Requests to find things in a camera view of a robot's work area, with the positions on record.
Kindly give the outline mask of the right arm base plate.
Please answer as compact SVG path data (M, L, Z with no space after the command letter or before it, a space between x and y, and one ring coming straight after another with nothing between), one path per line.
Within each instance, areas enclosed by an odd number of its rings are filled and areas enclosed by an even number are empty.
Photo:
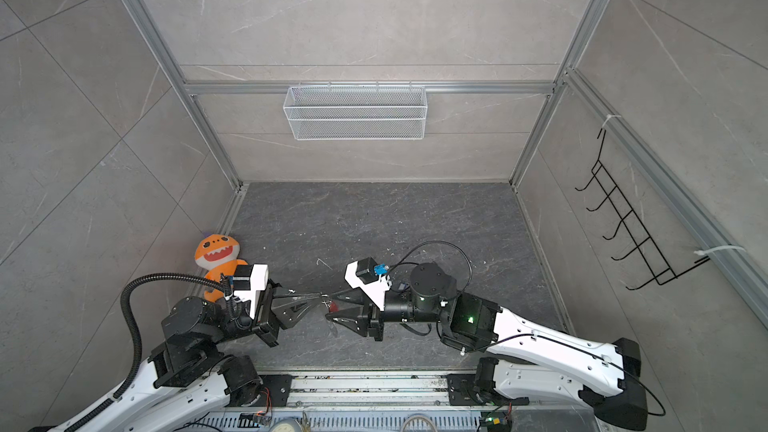
M475 374L448 374L446 376L449 403L452 406L527 406L528 397L510 399L495 390L490 378Z

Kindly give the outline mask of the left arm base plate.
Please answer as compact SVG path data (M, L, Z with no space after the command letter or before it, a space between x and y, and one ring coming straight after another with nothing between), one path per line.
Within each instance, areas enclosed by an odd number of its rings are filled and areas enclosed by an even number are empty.
M293 376L288 374L267 374L259 382L246 387L240 407L266 410L270 407L285 407L291 392Z

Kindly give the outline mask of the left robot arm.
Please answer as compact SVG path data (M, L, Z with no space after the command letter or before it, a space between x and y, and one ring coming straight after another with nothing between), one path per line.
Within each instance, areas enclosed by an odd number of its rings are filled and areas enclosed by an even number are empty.
M140 277L121 294L120 307L133 343L126 378L57 425L57 430L173 431L218 407L272 405L272 393L252 359L225 354L218 346L256 335L274 347L280 331L298 319L297 314L281 308L296 305L306 310L320 302L322 295L283 296L276 294L273 282L257 290L245 279L198 278L197 283L221 292L221 298L180 300L162 322L163 342L146 354L131 297L140 286L163 278L161 274Z

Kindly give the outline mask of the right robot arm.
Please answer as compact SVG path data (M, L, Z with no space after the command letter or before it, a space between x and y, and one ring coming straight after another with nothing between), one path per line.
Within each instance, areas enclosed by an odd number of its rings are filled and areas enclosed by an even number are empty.
M463 354L481 353L467 387L479 403L553 399L592 409L599 420L631 431L647 427L647 392L640 382L638 344L601 343L542 326L495 302L462 292L437 263L415 264L406 285L393 289L391 267L364 259L348 265L351 287L326 318L376 341L387 323L426 323Z

